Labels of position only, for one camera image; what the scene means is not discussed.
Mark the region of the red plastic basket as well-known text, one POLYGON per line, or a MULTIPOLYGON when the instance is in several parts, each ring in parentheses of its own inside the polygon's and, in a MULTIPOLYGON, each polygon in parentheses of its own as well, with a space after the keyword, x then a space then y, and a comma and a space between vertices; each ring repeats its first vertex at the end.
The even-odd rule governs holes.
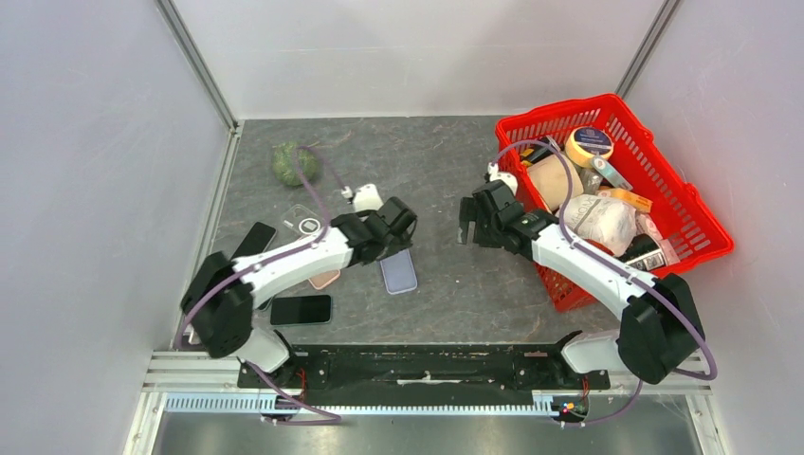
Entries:
POLYGON ((574 129, 588 126, 613 140, 610 162, 636 194, 652 201, 650 217, 678 255, 678 263, 657 268, 654 275, 681 275, 733 251, 732 238, 696 187, 675 172, 655 146, 652 132, 615 94, 563 100, 502 118, 496 137, 501 149, 546 136, 564 142, 574 129))

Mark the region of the lilac phone case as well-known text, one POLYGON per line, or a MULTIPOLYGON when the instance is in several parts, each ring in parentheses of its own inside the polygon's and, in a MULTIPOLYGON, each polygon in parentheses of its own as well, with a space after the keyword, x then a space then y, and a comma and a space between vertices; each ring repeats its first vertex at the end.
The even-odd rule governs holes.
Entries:
POLYGON ((418 280, 408 249, 383 259, 380 268, 388 294, 404 294, 417 288, 418 280))

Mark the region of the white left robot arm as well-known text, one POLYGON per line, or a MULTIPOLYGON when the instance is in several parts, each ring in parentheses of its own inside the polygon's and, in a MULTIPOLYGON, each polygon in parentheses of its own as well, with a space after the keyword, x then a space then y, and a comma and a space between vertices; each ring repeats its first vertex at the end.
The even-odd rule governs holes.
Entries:
POLYGON ((273 386, 288 386, 298 363, 277 333, 255 328, 255 310, 313 276, 381 262, 409 248, 416 223, 415 212, 391 197, 378 209, 337 216, 315 237, 234 259, 212 253, 180 302, 182 325, 193 328, 209 357, 238 357, 273 386))

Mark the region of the clear magsafe phone case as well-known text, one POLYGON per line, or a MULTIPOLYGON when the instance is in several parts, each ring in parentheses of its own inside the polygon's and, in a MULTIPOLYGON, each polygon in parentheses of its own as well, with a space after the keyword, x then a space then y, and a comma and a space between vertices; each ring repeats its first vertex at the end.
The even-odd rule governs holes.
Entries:
POLYGON ((296 204, 281 216, 282 225, 298 237, 317 236, 324 228, 323 219, 308 207, 296 204))

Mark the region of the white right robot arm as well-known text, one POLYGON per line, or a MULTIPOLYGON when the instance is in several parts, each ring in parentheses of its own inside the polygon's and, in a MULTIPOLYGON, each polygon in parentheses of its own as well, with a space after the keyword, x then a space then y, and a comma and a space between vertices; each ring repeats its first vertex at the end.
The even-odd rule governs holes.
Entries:
POLYGON ((718 375, 687 282, 628 266, 581 239, 549 211, 528 211, 502 181, 462 199, 458 241, 502 248, 579 285, 619 321, 616 330, 577 335, 547 362, 549 379, 570 388, 585 373, 628 371, 656 385, 678 373, 718 375))

